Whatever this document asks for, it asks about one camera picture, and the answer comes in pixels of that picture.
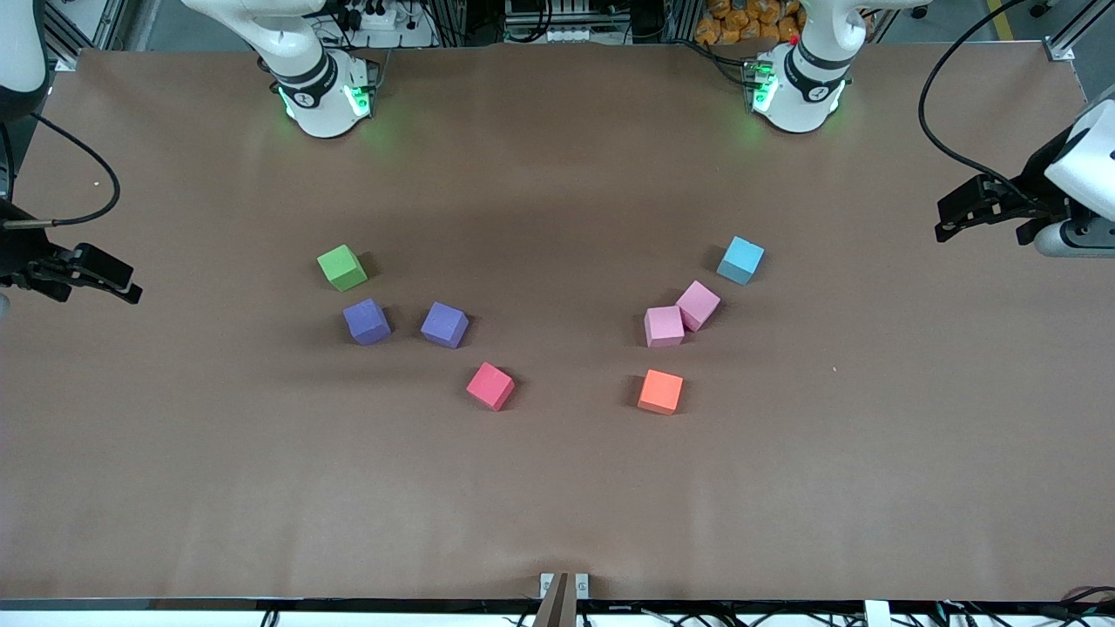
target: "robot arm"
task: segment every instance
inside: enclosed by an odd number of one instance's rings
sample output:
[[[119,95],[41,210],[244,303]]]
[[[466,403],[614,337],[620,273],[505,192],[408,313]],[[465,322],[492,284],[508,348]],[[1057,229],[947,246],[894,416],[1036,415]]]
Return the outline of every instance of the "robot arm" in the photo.
[[[287,115],[314,137],[336,137],[371,115],[378,66],[326,50],[301,16],[326,0],[183,0],[244,38],[279,83]]]
[[[1115,257],[1115,100],[1086,109],[1010,182],[1014,190],[979,174],[938,201],[937,241],[1022,218],[1018,243],[1041,254]]]
[[[47,94],[43,1],[0,2],[0,123],[29,114]]]
[[[0,123],[8,123],[31,114],[47,91],[42,0],[0,1]],[[132,267],[91,244],[68,250],[51,243],[49,224],[0,197],[0,287],[33,290],[61,302],[72,288],[89,287],[139,301],[143,290],[132,283]],[[0,295],[0,316],[7,309],[8,299]]]
[[[769,69],[747,97],[756,113],[791,133],[815,131],[840,105],[845,77],[863,47],[867,26],[860,8],[904,9],[925,0],[802,0],[806,22],[797,44],[758,56]]]

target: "black cable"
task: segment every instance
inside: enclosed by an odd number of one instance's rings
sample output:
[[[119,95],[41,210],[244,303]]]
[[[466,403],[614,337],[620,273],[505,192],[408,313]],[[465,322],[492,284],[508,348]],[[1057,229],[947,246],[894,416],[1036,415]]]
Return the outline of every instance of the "black cable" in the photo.
[[[279,625],[279,610],[269,609],[263,612],[263,620],[260,620],[260,627],[277,627]]]
[[[686,616],[685,618],[682,618],[681,620],[678,620],[678,623],[680,623],[681,625],[685,625],[686,620],[689,620],[690,618],[696,618],[697,621],[700,623],[701,625],[704,625],[705,627],[712,627],[712,625],[709,624],[708,620],[705,620],[705,617],[702,617],[699,614],[690,614],[690,615]]]
[[[523,614],[518,617],[518,620],[515,621],[515,627],[523,627],[523,621],[526,620],[526,617],[530,615],[531,615],[531,608],[527,607],[526,609],[523,610]]]
[[[685,46],[686,48],[689,48],[694,52],[697,52],[698,55],[705,57],[710,61],[719,61],[726,66],[744,67],[744,61],[740,61],[738,59],[729,59],[728,57],[721,57],[712,52],[711,50],[701,48],[696,42],[689,41],[688,39],[668,39],[666,44],[677,44],[680,46]]]
[[[1026,199],[1027,201],[1034,204],[1040,204],[1038,203],[1038,201],[1030,197],[1029,194],[1024,194],[1021,190],[1016,187],[1015,184],[1011,183],[1010,180],[1004,176],[1002,174],[999,174],[998,172],[991,170],[990,167],[983,165],[982,163],[968,158],[964,155],[953,151],[949,146],[946,146],[944,142],[941,142],[937,137],[937,135],[929,128],[929,124],[925,122],[925,98],[927,96],[929,96],[929,88],[933,85],[933,79],[937,78],[938,73],[941,71],[941,68],[944,66],[944,62],[949,60],[952,54],[956,52],[957,49],[960,48],[960,46],[964,41],[967,41],[972,35],[975,35],[977,30],[982,28],[983,25],[990,22],[991,20],[993,20],[996,17],[1007,11],[1008,9],[1022,4],[1027,1],[1029,0],[1009,0],[998,9],[980,18],[975,25],[972,25],[971,28],[969,28],[967,31],[964,31],[963,35],[960,36],[960,39],[957,39],[957,41],[952,46],[950,46],[949,49],[946,50],[943,55],[941,55],[940,60],[937,61],[937,65],[933,66],[933,69],[930,70],[929,76],[925,78],[925,85],[921,88],[921,96],[918,98],[918,123],[921,125],[922,133],[924,133],[925,137],[928,137],[929,141],[934,146],[937,146],[937,149],[941,151],[953,161],[962,163],[968,167],[971,167],[972,170],[976,170],[978,172],[981,172],[990,176],[991,179],[1001,183],[1002,186],[1009,190],[1011,193],[1017,194],[1019,197]]]
[[[1060,600],[1060,605],[1075,604],[1075,602],[1077,602],[1079,600],[1083,600],[1083,599],[1086,599],[1086,598],[1090,597],[1092,595],[1098,595],[1099,592],[1115,592],[1115,586],[1095,586],[1093,588],[1088,588],[1087,590],[1084,590],[1083,592],[1073,595],[1072,597],[1068,597],[1067,599],[1061,599]]]
[[[464,44],[465,40],[464,35],[457,32],[456,30],[453,30],[449,27],[442,26],[436,19],[434,19],[434,13],[429,11],[429,7],[426,6],[426,2],[419,1],[418,3],[421,4],[421,10],[426,13],[426,18],[429,20],[430,30],[435,28],[437,29],[437,36],[442,40],[442,46],[440,46],[442,48],[448,48],[448,46],[445,45],[446,39],[449,40],[454,39],[453,37],[446,37],[446,30],[458,37],[460,39],[460,42]]]
[[[809,618],[816,620],[817,623],[823,623],[824,625],[827,625],[828,627],[838,627],[832,620],[828,620],[827,618],[821,618],[820,616],[817,616],[815,614],[811,614],[811,612],[806,611],[805,616],[808,616]]]
[[[1010,623],[1007,623],[1006,620],[1004,620],[1002,618],[1000,618],[998,614],[995,614],[992,611],[987,611],[986,609],[979,607],[978,605],[976,605],[972,601],[968,601],[968,605],[972,606],[972,609],[975,609],[976,611],[978,611],[978,612],[987,616],[991,620],[995,620],[996,623],[998,623],[1000,627],[1015,627]]]
[[[90,148],[89,146],[87,146],[85,144],[85,142],[83,142],[81,139],[78,139],[74,135],[70,135],[69,132],[67,132],[61,126],[58,126],[57,124],[50,122],[49,119],[42,117],[41,115],[39,115],[39,114],[35,113],[35,112],[31,112],[30,115],[35,119],[38,119],[42,124],[47,125],[47,127],[50,128],[51,131],[54,131],[55,133],[61,135],[62,137],[66,137],[67,139],[69,139],[70,142],[72,142],[74,145],[76,145],[77,147],[79,147],[83,151],[85,151],[89,156],[91,156],[94,158],[94,161],[96,161],[98,164],[100,164],[101,167],[105,168],[105,173],[108,174],[108,179],[112,180],[112,182],[113,182],[113,197],[109,199],[107,203],[105,203],[105,206],[98,209],[97,211],[94,211],[93,213],[83,215],[80,218],[67,218],[67,219],[64,219],[64,220],[50,220],[49,221],[50,225],[51,226],[72,226],[74,224],[84,224],[86,222],[90,222],[93,220],[96,220],[96,219],[103,216],[104,214],[108,213],[109,211],[112,211],[113,208],[116,206],[116,203],[119,202],[119,200],[120,200],[120,180],[116,177],[116,172],[113,172],[113,167],[110,165],[108,165],[108,162],[105,161],[104,157],[101,157],[99,154],[97,154],[96,151],[94,151],[93,148]]]
[[[655,30],[655,31],[651,31],[651,32],[648,32],[648,33],[644,33],[644,35],[636,33],[636,37],[638,37],[640,39],[647,39],[649,37],[658,37],[659,35],[662,33],[663,30],[666,30],[666,25],[667,25],[667,21],[666,21],[666,18],[663,17],[662,18],[662,26],[658,27],[658,30]],[[628,38],[629,35],[631,35],[631,27],[632,26],[634,26],[634,21],[631,20],[631,16],[629,15],[628,16],[628,29],[623,31],[623,41],[621,41],[622,45],[627,45],[627,38]]]
[[[345,47],[341,48],[341,50],[345,50],[346,52],[351,52],[352,50],[356,50],[357,47],[353,46],[352,40],[348,38],[348,31],[341,28],[341,20],[337,18],[337,13],[329,11],[329,17],[333,19],[333,23],[337,25],[337,30],[341,31],[341,37],[345,38]]]
[[[533,41],[537,41],[539,39],[542,38],[543,35],[546,33],[547,30],[550,30],[550,25],[553,23],[553,19],[554,19],[553,0],[545,0],[545,3],[542,6],[541,9],[539,9],[539,26],[534,27],[534,32],[532,32],[525,39],[518,39],[511,35],[507,36],[507,39],[516,44],[531,44]]]
[[[776,610],[774,610],[774,611],[772,611],[769,614],[763,615],[762,617],[759,617],[758,620],[756,620],[755,623],[752,623],[752,627],[759,627],[759,625],[762,625],[764,620],[766,620],[767,618],[770,618],[772,616],[774,616],[776,614],[782,614],[782,610],[780,609],[776,609]]]
[[[0,142],[3,142],[3,166],[7,173],[3,189],[10,201],[16,197],[16,155],[12,152],[11,135],[8,135],[8,125],[3,123],[0,123]]]

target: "white bracket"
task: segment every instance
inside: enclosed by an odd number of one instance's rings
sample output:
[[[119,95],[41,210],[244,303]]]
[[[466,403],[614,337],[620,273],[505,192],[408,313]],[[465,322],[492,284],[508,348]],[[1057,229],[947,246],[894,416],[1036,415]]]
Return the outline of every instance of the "white bracket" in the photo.
[[[542,597],[546,596],[546,590],[550,589],[550,582],[553,581],[553,580],[554,580],[554,573],[553,572],[543,572],[541,576],[539,576],[539,598],[540,599]],[[576,598],[578,599],[588,599],[588,598],[590,598],[589,597],[589,573],[588,572],[578,572],[576,573],[576,578],[574,579],[574,581],[576,582]]]
[[[891,604],[873,599],[863,601],[863,619],[867,627],[891,627]]]

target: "pink cube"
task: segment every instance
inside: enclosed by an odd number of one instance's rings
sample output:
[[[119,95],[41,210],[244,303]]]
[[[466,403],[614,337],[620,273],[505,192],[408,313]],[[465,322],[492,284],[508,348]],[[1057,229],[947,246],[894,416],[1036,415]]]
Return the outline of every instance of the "pink cube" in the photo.
[[[489,409],[498,412],[511,396],[511,390],[515,389],[515,382],[503,370],[485,361],[466,389]]]
[[[681,308],[681,321],[690,331],[696,331],[708,320],[708,317],[716,311],[716,306],[720,305],[720,297],[711,290],[694,281],[678,299],[678,307]]]
[[[677,305],[648,309],[642,326],[647,330],[647,346],[650,348],[677,346],[686,337],[681,308]]]

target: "green cube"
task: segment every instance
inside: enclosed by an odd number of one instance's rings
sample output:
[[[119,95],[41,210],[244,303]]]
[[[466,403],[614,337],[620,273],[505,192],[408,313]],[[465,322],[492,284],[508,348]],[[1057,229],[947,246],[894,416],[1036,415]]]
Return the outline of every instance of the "green cube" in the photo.
[[[360,260],[352,253],[352,249],[345,244],[319,257],[318,266],[321,266],[326,278],[339,291],[350,290],[368,280]]]

